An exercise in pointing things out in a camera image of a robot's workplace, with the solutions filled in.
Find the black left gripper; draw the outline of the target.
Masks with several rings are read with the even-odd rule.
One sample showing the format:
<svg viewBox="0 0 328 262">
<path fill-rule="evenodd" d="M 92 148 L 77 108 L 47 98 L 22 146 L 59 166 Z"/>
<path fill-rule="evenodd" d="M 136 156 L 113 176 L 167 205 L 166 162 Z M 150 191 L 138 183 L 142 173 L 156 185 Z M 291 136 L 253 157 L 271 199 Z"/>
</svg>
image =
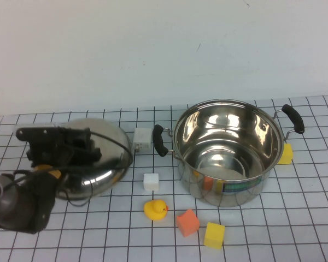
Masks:
<svg viewBox="0 0 328 262">
<path fill-rule="evenodd" d="M 82 165 L 92 165 L 101 159 L 102 153 L 95 148 L 90 129 L 26 129 L 26 141 L 29 143 L 27 157 L 32 166 L 47 164 L 59 166 L 68 164 L 73 158 L 74 139 L 81 135 L 83 150 L 80 161 Z"/>
</svg>

